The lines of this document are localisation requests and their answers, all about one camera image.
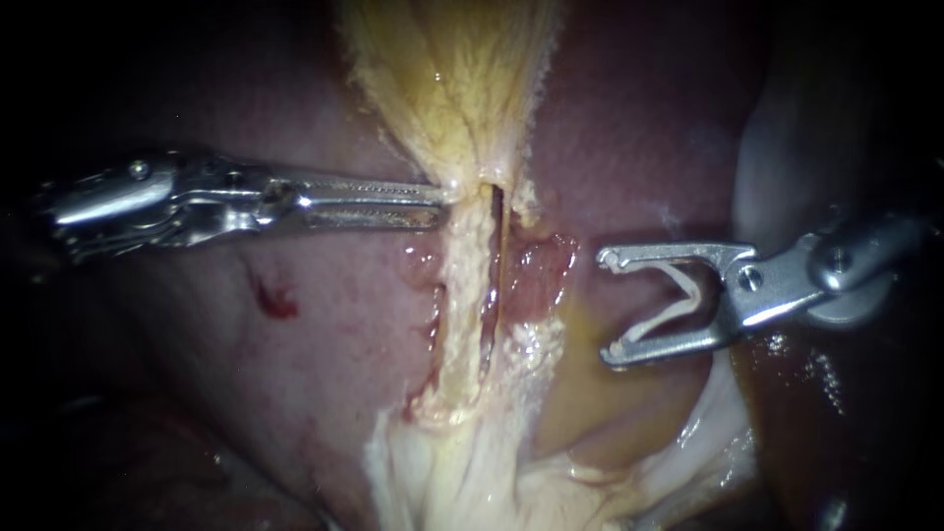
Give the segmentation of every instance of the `instrument screw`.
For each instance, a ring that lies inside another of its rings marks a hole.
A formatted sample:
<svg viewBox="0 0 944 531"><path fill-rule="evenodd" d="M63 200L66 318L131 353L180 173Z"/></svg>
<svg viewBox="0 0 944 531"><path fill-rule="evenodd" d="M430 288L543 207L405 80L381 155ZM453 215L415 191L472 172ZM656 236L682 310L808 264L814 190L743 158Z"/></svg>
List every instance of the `instrument screw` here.
<svg viewBox="0 0 944 531"><path fill-rule="evenodd" d="M834 247L830 250L829 268L833 272L846 272L852 264L853 257L842 247Z"/></svg>
<svg viewBox="0 0 944 531"><path fill-rule="evenodd" d="M135 160L128 166L128 173L136 181L144 181L150 176L150 166L146 160Z"/></svg>
<svg viewBox="0 0 944 531"><path fill-rule="evenodd" d="M746 291L757 291L764 285L764 275L750 265L742 268L737 276L737 282Z"/></svg>

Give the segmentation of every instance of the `blood spot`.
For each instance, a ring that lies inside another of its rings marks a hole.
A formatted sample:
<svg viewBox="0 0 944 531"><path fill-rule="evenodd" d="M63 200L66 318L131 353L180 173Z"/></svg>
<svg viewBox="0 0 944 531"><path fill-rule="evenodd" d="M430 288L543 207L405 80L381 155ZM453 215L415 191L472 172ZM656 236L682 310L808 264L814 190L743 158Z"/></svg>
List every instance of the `blood spot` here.
<svg viewBox="0 0 944 531"><path fill-rule="evenodd" d="M292 296L293 286L281 278L272 285L266 285L258 275L250 272L250 283L256 296L256 305L273 319L292 319L298 317L298 302Z"/></svg>

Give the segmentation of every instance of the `red blood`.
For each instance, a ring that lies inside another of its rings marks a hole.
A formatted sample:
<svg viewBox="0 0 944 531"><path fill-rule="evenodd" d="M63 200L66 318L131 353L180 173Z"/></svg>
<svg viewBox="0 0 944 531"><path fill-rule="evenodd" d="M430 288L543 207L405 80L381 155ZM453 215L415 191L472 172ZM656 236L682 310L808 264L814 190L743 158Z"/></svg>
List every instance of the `red blood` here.
<svg viewBox="0 0 944 531"><path fill-rule="evenodd" d="M298 303L291 296L292 286L276 281L274 286L266 286L258 276L250 276L256 304L267 316L273 319L292 319L298 317Z"/></svg>

